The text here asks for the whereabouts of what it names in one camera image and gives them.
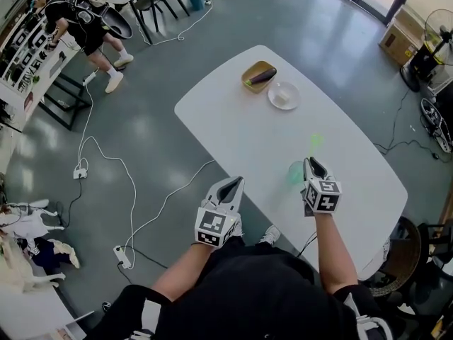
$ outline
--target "gray floor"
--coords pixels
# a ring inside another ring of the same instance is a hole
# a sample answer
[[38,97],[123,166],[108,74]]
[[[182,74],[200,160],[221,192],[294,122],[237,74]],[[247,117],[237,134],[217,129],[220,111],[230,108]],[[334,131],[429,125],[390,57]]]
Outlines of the gray floor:
[[[94,108],[87,134],[96,137],[105,154],[120,156],[128,165],[137,186],[135,227],[155,216],[165,196],[211,159],[177,119],[174,106],[213,69],[254,45],[267,45],[309,77],[373,142],[388,145],[391,140],[395,113],[407,88],[398,67],[377,45],[385,30],[379,21],[345,0],[213,2],[212,12],[185,34],[183,42],[149,47],[135,30],[125,42],[135,61],[125,70],[120,88],[105,96],[107,78],[101,75],[89,86]],[[175,22],[165,13],[162,26],[168,28],[167,37],[200,17],[194,13],[187,18],[179,10],[178,15],[181,19]],[[115,59],[108,47],[105,51]],[[91,68],[79,55],[65,72],[81,78]],[[417,139],[438,151],[420,125],[419,101],[409,92],[395,142]],[[37,109],[8,168],[10,200],[49,198],[67,207],[77,196],[79,186],[72,171],[87,114],[81,114],[69,132]],[[90,161],[88,178],[82,182],[84,193],[73,207],[70,228],[59,235],[76,247],[82,263],[78,271],[63,268],[67,279],[61,285],[78,315],[99,311],[102,301],[115,299],[127,284],[117,272],[112,249],[130,235],[132,204],[132,187],[121,164],[102,159],[92,142],[84,156]],[[416,146],[401,145],[386,159],[408,191],[405,215],[417,223],[437,222],[452,165],[435,161]],[[174,262],[193,241],[201,199],[212,183],[224,177],[217,164],[209,165],[191,187],[169,200],[160,219],[136,236],[136,247],[162,263]],[[248,200],[241,212],[247,240],[257,240],[268,226],[267,219]],[[137,255],[135,270],[127,274],[135,283],[149,285],[161,272]],[[99,317],[100,312],[88,324]]]

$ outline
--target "eggplant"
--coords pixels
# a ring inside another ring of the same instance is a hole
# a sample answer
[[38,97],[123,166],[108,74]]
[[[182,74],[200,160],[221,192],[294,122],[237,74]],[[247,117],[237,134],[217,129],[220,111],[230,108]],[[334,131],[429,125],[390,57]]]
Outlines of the eggplant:
[[257,84],[257,83],[261,83],[264,81],[268,81],[276,74],[277,74],[277,70],[275,68],[270,68],[267,71],[260,73],[258,76],[254,76],[253,78],[248,79],[246,81],[246,84],[251,86],[252,84]]

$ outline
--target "stool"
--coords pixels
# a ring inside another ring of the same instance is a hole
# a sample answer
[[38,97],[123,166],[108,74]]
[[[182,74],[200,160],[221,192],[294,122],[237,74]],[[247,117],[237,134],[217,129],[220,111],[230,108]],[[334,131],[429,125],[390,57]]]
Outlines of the stool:
[[143,20],[143,13],[142,12],[143,11],[149,11],[149,9],[152,10],[153,19],[154,19],[154,26],[156,26],[156,32],[159,31],[159,25],[157,24],[157,17],[156,17],[156,9],[159,10],[161,13],[163,13],[163,11],[160,8],[160,6],[157,5],[161,1],[166,5],[166,7],[171,12],[171,14],[175,17],[175,19],[178,19],[178,16],[175,14],[175,12],[171,8],[171,6],[167,2],[167,0],[137,0],[136,2],[134,2],[134,6],[139,11],[139,14],[142,17],[142,20]]

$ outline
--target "white cable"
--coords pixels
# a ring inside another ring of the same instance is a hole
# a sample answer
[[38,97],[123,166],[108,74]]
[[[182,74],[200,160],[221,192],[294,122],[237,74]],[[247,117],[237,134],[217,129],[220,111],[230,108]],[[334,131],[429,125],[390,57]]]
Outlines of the white cable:
[[159,45],[159,44],[162,44],[162,43],[167,43],[167,42],[170,42],[172,40],[179,40],[180,42],[182,42],[185,38],[183,36],[181,36],[183,33],[185,33],[187,30],[190,30],[196,23],[198,23],[199,21],[201,21],[207,14],[210,13],[210,11],[212,10],[212,8],[214,7],[214,3],[212,1],[211,2],[211,7],[210,9],[206,12],[205,15],[203,15],[201,18],[199,18],[196,22],[194,22],[191,26],[189,26],[187,29],[183,30],[182,32],[180,32],[178,34],[178,36],[176,38],[171,38],[171,39],[168,39],[168,40],[162,40],[161,42],[157,42],[156,44],[151,44],[149,42],[147,42],[147,40],[144,38],[144,35],[143,35],[143,32],[140,30],[140,24],[139,24],[139,20],[138,18],[136,17],[135,18],[135,23],[137,24],[137,26],[139,27],[139,32],[140,34],[142,34],[142,38],[143,38],[143,41],[147,44],[147,45],[151,45],[152,47],[156,46],[156,45]]
[[88,172],[88,168],[89,168],[89,164],[88,164],[88,160],[85,158],[85,157],[82,157],[81,158],[81,154],[82,154],[82,151],[84,150],[84,146],[86,144],[86,142],[89,140],[89,139],[92,139],[95,143],[96,143],[96,146],[98,147],[99,149],[99,152],[101,153],[101,155],[103,156],[104,159],[107,159],[107,160],[118,160],[121,162],[121,164],[124,166],[125,170],[126,170],[126,174],[127,176],[129,177],[130,179],[130,182],[132,183],[132,187],[134,189],[134,201],[132,203],[132,207],[131,207],[131,210],[130,210],[130,232],[131,232],[131,235],[130,237],[127,239],[126,241],[126,246],[129,244],[129,241],[131,242],[131,247],[132,247],[132,253],[133,253],[133,257],[132,257],[132,265],[130,267],[128,267],[127,269],[133,269],[134,268],[134,265],[135,265],[135,250],[134,250],[134,236],[136,235],[136,233],[138,233],[138,231],[140,231],[142,228],[146,227],[149,223],[155,221],[157,218],[159,218],[159,216],[161,215],[162,211],[164,210],[165,208],[165,205],[167,203],[167,200],[168,198],[170,198],[173,194],[176,194],[177,192],[183,190],[184,188],[187,188],[191,183],[192,181],[195,179],[195,177],[203,170],[203,168],[205,166],[207,166],[208,164],[211,164],[212,162],[214,162],[215,160],[211,160],[211,161],[208,161],[206,163],[204,163],[199,169],[198,171],[195,173],[195,175],[191,178],[191,180],[185,184],[184,186],[181,186],[179,189],[176,189],[174,192],[168,194],[164,200],[164,204],[162,205],[159,213],[157,214],[156,217],[154,217],[153,219],[149,220],[148,222],[144,223],[143,225],[141,225],[137,230],[134,231],[134,222],[133,222],[133,214],[134,214],[134,209],[135,209],[135,203],[136,203],[136,200],[137,200],[137,189],[135,188],[135,182],[134,182],[134,179],[132,179],[132,177],[130,176],[129,174],[129,170],[127,170],[127,166],[125,164],[125,162],[119,158],[119,157],[107,157],[104,155],[103,151],[101,150],[101,147],[99,146],[99,143],[96,141],[96,139],[93,137],[93,136],[90,136],[90,137],[87,137],[85,140],[84,140],[84,137],[85,137],[85,131],[86,131],[86,128],[88,126],[88,122],[90,120],[90,117],[91,117],[91,112],[93,111],[93,106],[94,106],[94,102],[93,102],[93,97],[91,97],[91,93],[90,91],[88,90],[88,85],[86,86],[86,91],[88,92],[88,95],[90,96],[90,100],[91,100],[91,107],[90,107],[90,113],[88,114],[88,119],[86,120],[86,124],[85,124],[85,127],[84,127],[84,131],[82,133],[82,138],[80,140],[80,144],[79,144],[79,152],[78,152],[78,163],[76,165],[76,167],[74,168],[74,170],[77,170],[77,169],[81,169],[81,163],[82,161],[85,161],[86,162],[86,172]]
[[183,190],[184,188],[187,188],[191,183],[192,181],[195,179],[195,177],[200,173],[200,171],[202,171],[204,169],[204,167],[208,164],[211,164],[212,162],[214,162],[215,160],[211,160],[211,161],[208,161],[208,162],[205,162],[199,169],[198,171],[195,173],[194,176],[192,176],[191,180],[185,184],[184,186],[181,186],[179,189],[176,189],[174,192],[168,194],[164,200],[164,204],[162,204],[161,206],[161,209],[159,211],[159,213],[151,220],[148,220],[148,222],[144,223],[143,225],[141,225],[138,229],[136,229],[135,231],[132,230],[132,233],[130,235],[129,238],[127,238],[127,241],[126,241],[126,244],[125,244],[125,253],[126,253],[126,249],[127,249],[127,245],[129,244],[129,241],[131,241],[131,247],[132,247],[132,251],[134,253],[134,256],[133,256],[133,260],[132,260],[132,265],[130,267],[127,267],[127,269],[133,269],[134,268],[134,265],[135,265],[135,251],[134,251],[134,236],[136,235],[136,233],[141,230],[142,228],[146,227],[149,223],[155,221],[157,218],[159,218],[159,216],[161,215],[162,213],[162,210],[164,210],[165,208],[165,204],[167,204],[167,200],[168,198],[170,198],[173,194],[176,194],[177,192]]

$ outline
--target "white bowl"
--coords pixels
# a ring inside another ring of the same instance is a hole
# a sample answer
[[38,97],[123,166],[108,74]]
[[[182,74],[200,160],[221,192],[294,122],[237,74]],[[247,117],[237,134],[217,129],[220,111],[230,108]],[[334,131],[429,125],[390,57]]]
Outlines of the white bowl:
[[294,110],[300,102],[299,89],[289,82],[276,82],[268,91],[269,101],[280,110]]

